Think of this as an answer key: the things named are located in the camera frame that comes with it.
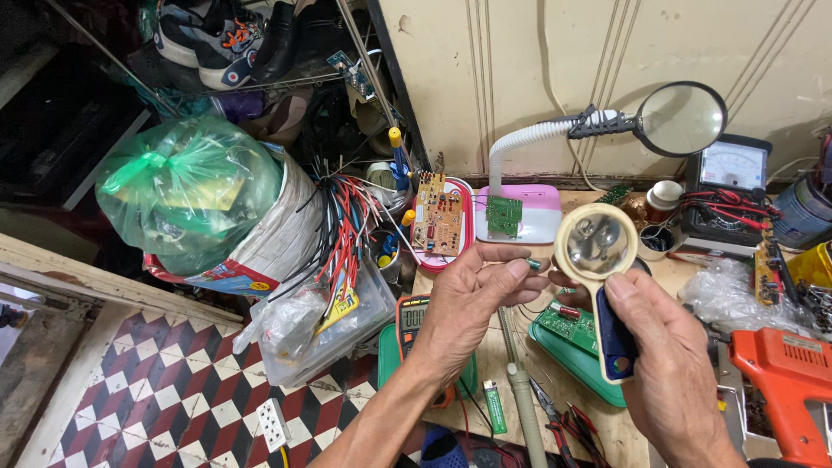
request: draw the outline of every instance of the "hand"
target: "hand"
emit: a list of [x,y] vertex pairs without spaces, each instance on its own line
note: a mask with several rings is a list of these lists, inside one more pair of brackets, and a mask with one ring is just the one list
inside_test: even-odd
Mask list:
[[[499,306],[531,302],[550,283],[526,263],[532,253],[519,246],[475,243],[433,281],[430,304],[406,363],[433,373],[438,389],[457,380],[483,340]],[[486,261],[499,261],[483,266]]]
[[716,405],[700,323],[644,271],[614,273],[605,286],[640,353],[635,379],[622,384],[636,428],[669,466],[745,466]]
[[589,290],[583,284],[573,280],[566,273],[560,270],[557,265],[555,256],[552,256],[552,264],[557,270],[549,272],[549,281],[560,286],[574,289],[575,292],[564,292],[557,295],[557,301],[567,307],[581,308],[584,311],[592,311],[592,298],[589,296]]

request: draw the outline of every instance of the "lens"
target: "lens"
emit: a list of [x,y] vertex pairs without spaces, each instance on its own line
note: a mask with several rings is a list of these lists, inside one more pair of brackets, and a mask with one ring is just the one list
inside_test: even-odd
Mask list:
[[722,109],[721,98],[702,87],[685,83],[663,87],[642,105],[643,133],[665,152],[699,152],[719,138],[726,118]]
[[606,214],[581,218],[567,238],[569,261],[581,273],[610,273],[621,264],[626,252],[626,232],[616,218]]

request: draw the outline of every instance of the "electrical outlet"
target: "electrical outlet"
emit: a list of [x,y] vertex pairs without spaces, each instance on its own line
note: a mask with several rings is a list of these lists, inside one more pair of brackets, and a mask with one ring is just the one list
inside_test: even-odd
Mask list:
[[269,453],[279,450],[281,446],[292,440],[276,398],[270,398],[257,406],[257,418],[260,419],[260,427],[263,429],[263,437],[265,437],[266,446],[269,447]]

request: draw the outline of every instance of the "green tray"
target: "green tray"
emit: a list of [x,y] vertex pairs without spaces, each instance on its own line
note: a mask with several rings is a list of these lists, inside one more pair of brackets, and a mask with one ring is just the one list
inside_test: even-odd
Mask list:
[[[399,356],[399,342],[396,340],[396,324],[391,323],[387,325],[379,335],[379,388],[393,375],[393,372],[402,363],[402,358]],[[477,383],[477,355],[471,355],[471,360],[463,369],[462,375],[459,376],[460,381],[465,382],[465,386],[470,389],[474,395],[479,391],[480,385]],[[457,381],[459,393],[465,396],[465,387]]]
[[565,367],[573,377],[594,391],[602,400],[610,405],[626,408],[621,386],[604,380],[597,356],[590,356],[584,350],[536,322],[528,325],[528,335],[558,364]]

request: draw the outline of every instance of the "fingernail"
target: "fingernail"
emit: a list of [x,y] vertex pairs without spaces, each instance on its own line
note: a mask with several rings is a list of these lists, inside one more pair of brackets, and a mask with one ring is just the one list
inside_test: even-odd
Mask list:
[[528,273],[528,268],[528,263],[526,263],[526,260],[522,258],[516,258],[508,263],[508,270],[517,279],[526,277],[526,273]]
[[619,301],[627,299],[638,292],[636,287],[627,281],[621,273],[612,273],[607,278],[607,290]]

